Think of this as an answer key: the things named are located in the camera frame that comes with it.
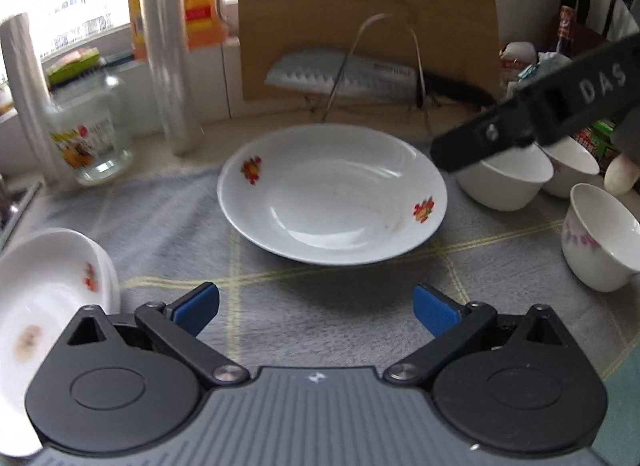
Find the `orange plastic jug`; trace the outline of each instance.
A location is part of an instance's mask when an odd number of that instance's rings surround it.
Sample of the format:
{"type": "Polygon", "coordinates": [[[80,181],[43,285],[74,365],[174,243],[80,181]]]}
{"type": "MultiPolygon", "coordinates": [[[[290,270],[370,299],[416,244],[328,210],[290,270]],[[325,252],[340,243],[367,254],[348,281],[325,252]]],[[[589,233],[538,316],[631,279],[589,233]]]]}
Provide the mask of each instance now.
{"type": "MultiPolygon", "coordinates": [[[[146,59],[140,0],[129,0],[129,17],[136,59],[146,59]]],[[[215,0],[184,0],[184,19],[190,49],[222,43],[228,31],[216,16],[215,0]]]]}

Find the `transparent jar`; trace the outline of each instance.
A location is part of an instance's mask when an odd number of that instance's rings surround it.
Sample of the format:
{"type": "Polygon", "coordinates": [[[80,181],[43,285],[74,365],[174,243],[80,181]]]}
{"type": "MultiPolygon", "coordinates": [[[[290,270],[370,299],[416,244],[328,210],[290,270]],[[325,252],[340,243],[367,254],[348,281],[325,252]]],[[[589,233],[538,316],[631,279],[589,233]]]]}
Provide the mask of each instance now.
{"type": "Polygon", "coordinates": [[[132,162],[122,81],[100,61],[51,86],[49,131],[76,180],[92,186],[132,162]]]}

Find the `cutting board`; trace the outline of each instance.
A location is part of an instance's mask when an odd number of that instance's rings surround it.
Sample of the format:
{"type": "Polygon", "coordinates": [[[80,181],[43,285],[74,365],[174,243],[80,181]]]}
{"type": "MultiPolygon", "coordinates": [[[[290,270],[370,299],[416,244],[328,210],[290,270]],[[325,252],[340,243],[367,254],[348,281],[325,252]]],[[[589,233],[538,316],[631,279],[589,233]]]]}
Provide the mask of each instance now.
{"type": "MultiPolygon", "coordinates": [[[[290,95],[264,84],[281,55],[309,47],[348,51],[361,23],[382,12],[414,27],[426,70],[498,96],[495,0],[239,0],[244,99],[290,95]]],[[[391,21],[372,25],[357,53],[417,66],[411,36],[391,21]]]]}

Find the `bottle label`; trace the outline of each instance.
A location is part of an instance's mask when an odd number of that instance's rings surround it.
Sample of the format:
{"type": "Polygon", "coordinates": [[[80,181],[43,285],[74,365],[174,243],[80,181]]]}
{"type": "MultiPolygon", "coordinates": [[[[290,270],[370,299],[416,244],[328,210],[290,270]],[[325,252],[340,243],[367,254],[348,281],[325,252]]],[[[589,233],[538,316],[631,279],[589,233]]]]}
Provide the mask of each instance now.
{"type": "Polygon", "coordinates": [[[575,9],[563,6],[560,9],[560,27],[558,28],[558,37],[568,40],[574,39],[573,28],[575,22],[575,9]]]}
{"type": "Polygon", "coordinates": [[[74,170],[91,166],[116,149],[116,135],[109,114],[50,135],[66,163],[74,170]]]}

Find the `jar label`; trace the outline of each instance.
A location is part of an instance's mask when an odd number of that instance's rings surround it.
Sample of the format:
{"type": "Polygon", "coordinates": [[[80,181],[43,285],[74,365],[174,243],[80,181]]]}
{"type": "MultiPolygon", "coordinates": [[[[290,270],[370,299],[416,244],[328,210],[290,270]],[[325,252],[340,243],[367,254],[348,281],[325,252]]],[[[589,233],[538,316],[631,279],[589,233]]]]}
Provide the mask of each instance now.
{"type": "Polygon", "coordinates": [[[96,160],[115,152],[115,130],[108,114],[97,121],[51,133],[51,138],[74,170],[91,166],[96,160]]]}

